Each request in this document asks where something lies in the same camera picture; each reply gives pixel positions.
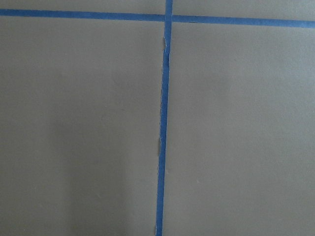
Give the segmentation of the blue tape strip lengthwise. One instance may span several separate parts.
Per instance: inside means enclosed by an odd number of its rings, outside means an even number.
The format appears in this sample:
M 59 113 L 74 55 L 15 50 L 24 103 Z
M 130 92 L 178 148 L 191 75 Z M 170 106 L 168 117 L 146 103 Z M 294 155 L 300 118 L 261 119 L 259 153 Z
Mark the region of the blue tape strip lengthwise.
M 165 2 L 164 17 L 164 50 L 162 64 L 161 99 L 160 99 L 160 132 L 159 132 L 159 157 L 157 173 L 157 210 L 156 210 L 156 235 L 163 235 L 163 207 L 164 207 L 164 185 L 165 185 L 165 163 L 167 142 L 167 116 L 168 116 L 168 91 L 170 72 L 170 49 L 172 33 L 172 11 L 173 1 Z

